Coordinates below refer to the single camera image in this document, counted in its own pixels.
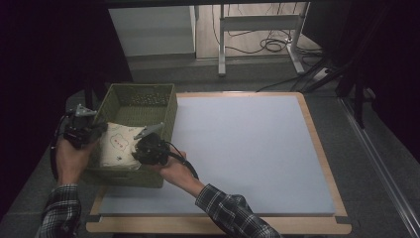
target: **green box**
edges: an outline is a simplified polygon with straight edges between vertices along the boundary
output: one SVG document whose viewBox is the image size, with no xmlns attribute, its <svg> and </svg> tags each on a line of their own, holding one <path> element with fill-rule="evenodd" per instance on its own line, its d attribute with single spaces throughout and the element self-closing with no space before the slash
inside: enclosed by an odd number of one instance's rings
<svg viewBox="0 0 420 238">
<path fill-rule="evenodd" d="M 157 133 L 170 142 L 177 109 L 173 84 L 111 84 L 95 117 L 95 122 L 113 122 L 130 127 L 144 127 L 164 122 Z M 99 167 L 99 146 L 90 156 L 82 179 L 89 184 L 162 187 L 163 178 L 140 166 L 138 170 Z"/>
</svg>

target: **checkered shirt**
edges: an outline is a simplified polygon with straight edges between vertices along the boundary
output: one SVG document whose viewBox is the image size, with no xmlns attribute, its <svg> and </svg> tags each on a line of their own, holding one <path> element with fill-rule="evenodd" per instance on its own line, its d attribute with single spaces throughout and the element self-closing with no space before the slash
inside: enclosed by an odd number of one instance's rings
<svg viewBox="0 0 420 238">
<path fill-rule="evenodd" d="M 229 195 L 207 184 L 198 195 L 195 204 L 230 236 L 282 237 L 251 211 L 241 195 Z"/>
<path fill-rule="evenodd" d="M 57 187 L 50 194 L 44 209 L 40 237 L 76 237 L 80 211 L 77 184 Z"/>
</svg>

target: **person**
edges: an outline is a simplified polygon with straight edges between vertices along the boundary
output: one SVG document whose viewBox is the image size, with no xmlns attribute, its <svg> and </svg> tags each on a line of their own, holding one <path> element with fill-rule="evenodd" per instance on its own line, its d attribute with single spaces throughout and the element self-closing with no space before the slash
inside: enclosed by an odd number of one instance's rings
<svg viewBox="0 0 420 238">
<path fill-rule="evenodd" d="M 42 213 L 38 237 L 76 237 L 81 205 L 77 184 L 87 167 L 89 155 L 96 143 L 81 150 L 60 139 L 56 150 L 57 187 L 52 191 Z M 186 158 L 185 152 L 179 152 Z M 165 166 L 150 166 L 168 182 L 196 198 L 195 204 L 205 211 L 213 222 L 233 237 L 282 237 L 265 221 L 256 216 L 241 195 L 226 194 L 217 187 L 204 185 L 191 175 L 179 160 L 169 157 Z"/>
</svg>

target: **metal rail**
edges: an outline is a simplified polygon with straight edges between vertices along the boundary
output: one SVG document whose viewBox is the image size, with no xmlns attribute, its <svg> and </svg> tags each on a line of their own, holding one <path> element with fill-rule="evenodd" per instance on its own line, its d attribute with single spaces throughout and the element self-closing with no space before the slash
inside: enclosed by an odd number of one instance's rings
<svg viewBox="0 0 420 238">
<path fill-rule="evenodd" d="M 408 202 L 405 195 L 399 189 L 395 180 L 392 178 L 391 173 L 387 169 L 385 163 L 371 142 L 368 133 L 365 129 L 362 129 L 359 126 L 359 123 L 353 117 L 353 108 L 350 103 L 343 99 L 339 98 L 340 103 L 344 107 L 347 117 L 351 122 L 353 129 L 355 130 L 359 140 L 361 141 L 367 156 L 370 159 L 371 164 L 373 165 L 379 179 L 382 181 L 383 186 L 385 187 L 386 192 L 388 193 L 390 199 L 392 200 L 396 210 L 401 216 L 402 221 L 404 222 L 408 232 L 411 237 L 420 238 L 420 222 L 410 203 Z"/>
</svg>

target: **wall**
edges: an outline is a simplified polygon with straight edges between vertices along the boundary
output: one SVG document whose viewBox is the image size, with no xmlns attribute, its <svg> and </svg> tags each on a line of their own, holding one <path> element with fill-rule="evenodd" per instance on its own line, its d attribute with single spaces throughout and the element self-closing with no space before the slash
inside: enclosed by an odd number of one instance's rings
<svg viewBox="0 0 420 238">
<path fill-rule="evenodd" d="M 126 57 L 195 52 L 194 7 L 109 10 Z"/>
<path fill-rule="evenodd" d="M 365 52 L 362 71 L 376 95 L 373 109 L 420 163 L 420 1 L 394 2 L 390 9 Z"/>
<path fill-rule="evenodd" d="M 106 8 L 6 0 L 0 12 L 1 218 L 49 146 L 67 97 L 88 77 L 132 76 Z"/>
</svg>

